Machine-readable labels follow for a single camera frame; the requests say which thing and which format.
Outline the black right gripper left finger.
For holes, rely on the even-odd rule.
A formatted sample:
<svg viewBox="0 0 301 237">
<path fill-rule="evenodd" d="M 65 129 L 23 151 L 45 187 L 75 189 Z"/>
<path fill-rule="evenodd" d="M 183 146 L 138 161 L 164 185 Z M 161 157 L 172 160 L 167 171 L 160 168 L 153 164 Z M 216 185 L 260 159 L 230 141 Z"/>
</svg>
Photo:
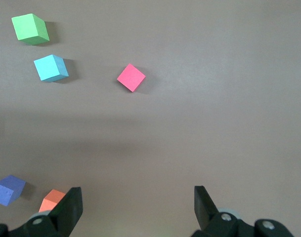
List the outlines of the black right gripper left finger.
<svg viewBox="0 0 301 237">
<path fill-rule="evenodd" d="M 14 230 L 0 223 L 0 237 L 68 237 L 82 213 L 82 189 L 73 187 L 53 210 L 37 214 Z"/>
</svg>

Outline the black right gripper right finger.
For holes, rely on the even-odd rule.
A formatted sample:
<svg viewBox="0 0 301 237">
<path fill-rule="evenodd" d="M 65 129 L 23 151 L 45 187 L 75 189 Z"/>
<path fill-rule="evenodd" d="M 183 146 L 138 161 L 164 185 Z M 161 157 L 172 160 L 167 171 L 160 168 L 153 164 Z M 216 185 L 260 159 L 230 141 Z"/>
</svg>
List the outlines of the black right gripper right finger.
<svg viewBox="0 0 301 237">
<path fill-rule="evenodd" d="M 200 229 L 194 237 L 292 237 L 280 222 L 258 219 L 253 226 L 229 212 L 218 211 L 204 186 L 194 187 L 194 211 Z"/>
</svg>

